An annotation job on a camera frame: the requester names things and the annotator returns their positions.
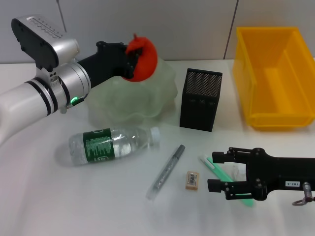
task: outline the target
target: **label sticker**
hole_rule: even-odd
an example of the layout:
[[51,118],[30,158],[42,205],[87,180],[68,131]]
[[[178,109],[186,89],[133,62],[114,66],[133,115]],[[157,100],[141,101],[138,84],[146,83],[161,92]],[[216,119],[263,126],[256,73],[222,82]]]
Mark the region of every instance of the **label sticker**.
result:
[[286,181],[286,187],[300,187],[300,181]]
[[187,184],[196,186],[196,181],[197,181],[197,175],[194,175],[193,173],[189,173]]
[[89,163],[115,158],[110,129],[83,133],[83,144],[85,156]]

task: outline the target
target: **black speaker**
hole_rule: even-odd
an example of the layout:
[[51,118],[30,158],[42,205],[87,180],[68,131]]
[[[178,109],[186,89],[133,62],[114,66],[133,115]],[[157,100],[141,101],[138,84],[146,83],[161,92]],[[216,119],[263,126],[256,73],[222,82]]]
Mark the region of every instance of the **black speaker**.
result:
[[212,131],[220,98],[222,73],[187,69],[180,126]]

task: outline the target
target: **green handle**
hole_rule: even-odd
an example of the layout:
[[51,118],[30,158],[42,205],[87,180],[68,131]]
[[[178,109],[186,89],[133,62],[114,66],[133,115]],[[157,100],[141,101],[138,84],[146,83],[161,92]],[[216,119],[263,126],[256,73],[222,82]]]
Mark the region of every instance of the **green handle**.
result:
[[[224,172],[224,170],[221,169],[221,167],[219,165],[217,165],[216,163],[213,163],[212,158],[208,157],[207,161],[209,161],[211,163],[211,165],[209,165],[207,162],[205,162],[205,165],[222,181],[224,182],[233,182],[233,179],[226,173]],[[241,199],[241,201],[243,202],[244,205],[248,206],[248,207],[252,207],[254,204],[253,199]]]

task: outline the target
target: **wall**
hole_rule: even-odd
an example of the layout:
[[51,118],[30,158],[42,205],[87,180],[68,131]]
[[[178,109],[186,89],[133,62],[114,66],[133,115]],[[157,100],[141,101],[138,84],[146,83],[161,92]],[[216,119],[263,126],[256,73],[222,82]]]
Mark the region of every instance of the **wall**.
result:
[[[32,62],[20,50],[11,19],[42,14],[62,27],[56,1],[1,4],[0,63]],[[93,54],[97,41],[128,43],[133,33],[152,40],[163,59],[232,59],[237,26],[298,26],[315,56],[313,0],[61,0],[60,7],[79,42],[78,59]]]

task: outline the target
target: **green indicator light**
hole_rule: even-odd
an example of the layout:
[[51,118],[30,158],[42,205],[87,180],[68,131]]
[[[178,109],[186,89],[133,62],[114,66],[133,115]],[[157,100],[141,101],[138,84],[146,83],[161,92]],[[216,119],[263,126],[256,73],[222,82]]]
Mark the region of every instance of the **green indicator light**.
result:
[[72,102],[74,102],[76,100],[78,100],[78,97],[74,97],[73,99],[71,99],[70,103],[72,103]]

